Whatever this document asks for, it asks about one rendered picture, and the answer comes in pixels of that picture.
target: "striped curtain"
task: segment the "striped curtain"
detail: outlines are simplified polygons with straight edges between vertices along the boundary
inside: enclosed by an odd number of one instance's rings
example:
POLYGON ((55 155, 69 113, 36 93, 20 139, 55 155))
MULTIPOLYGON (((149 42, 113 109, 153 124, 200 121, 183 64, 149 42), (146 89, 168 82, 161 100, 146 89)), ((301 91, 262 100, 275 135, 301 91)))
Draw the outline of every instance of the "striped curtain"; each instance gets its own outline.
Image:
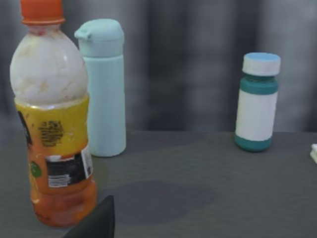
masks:
MULTIPOLYGON (((63 31, 115 18, 126 34, 127 122, 135 130, 233 131, 243 55, 282 57, 275 131, 317 131, 316 0, 64 0, 63 31)), ((19 127, 9 83, 26 33, 0 2, 0 129, 19 127)))

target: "gray table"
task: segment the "gray table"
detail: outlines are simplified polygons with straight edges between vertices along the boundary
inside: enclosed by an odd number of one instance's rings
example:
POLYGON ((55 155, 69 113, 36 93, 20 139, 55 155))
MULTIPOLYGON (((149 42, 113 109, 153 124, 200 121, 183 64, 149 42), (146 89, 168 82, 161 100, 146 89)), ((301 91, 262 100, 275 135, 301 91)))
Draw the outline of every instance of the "gray table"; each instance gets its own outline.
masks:
MULTIPOLYGON (((315 238, 313 133, 277 133, 264 153, 232 133, 138 132, 124 154, 94 159, 100 199, 113 194, 118 238, 315 238)), ((29 201, 23 134, 0 150, 0 237, 61 238, 29 201)))

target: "yellow label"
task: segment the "yellow label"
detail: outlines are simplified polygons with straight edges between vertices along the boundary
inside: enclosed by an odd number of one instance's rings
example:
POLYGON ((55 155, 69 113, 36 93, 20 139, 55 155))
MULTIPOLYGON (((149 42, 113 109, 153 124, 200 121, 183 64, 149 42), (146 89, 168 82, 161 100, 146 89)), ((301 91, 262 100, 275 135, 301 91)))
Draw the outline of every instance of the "yellow label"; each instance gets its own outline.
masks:
POLYGON ((25 130, 32 189, 64 194, 84 188, 93 173, 87 137, 89 97, 58 108, 15 104, 25 130))

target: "orange bottle cap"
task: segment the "orange bottle cap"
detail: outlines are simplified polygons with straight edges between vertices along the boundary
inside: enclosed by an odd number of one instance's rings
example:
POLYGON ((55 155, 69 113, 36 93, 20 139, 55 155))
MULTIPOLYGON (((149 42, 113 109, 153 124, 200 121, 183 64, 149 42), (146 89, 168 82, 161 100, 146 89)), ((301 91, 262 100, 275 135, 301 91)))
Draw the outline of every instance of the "orange bottle cap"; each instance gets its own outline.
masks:
POLYGON ((62 0, 21 0, 25 25, 57 25, 65 22, 62 0))

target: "bottle neck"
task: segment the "bottle neck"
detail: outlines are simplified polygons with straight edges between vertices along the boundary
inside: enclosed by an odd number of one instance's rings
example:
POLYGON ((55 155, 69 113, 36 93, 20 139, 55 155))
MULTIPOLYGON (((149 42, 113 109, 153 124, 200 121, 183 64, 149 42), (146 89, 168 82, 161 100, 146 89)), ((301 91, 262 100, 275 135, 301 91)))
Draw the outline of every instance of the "bottle neck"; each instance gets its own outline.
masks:
POLYGON ((244 78, 252 82, 272 82, 275 80, 275 76, 254 76, 245 74, 244 78))
POLYGON ((54 31, 59 31, 60 25, 48 25, 48 26, 29 26, 29 34, 36 36, 43 36, 54 31))

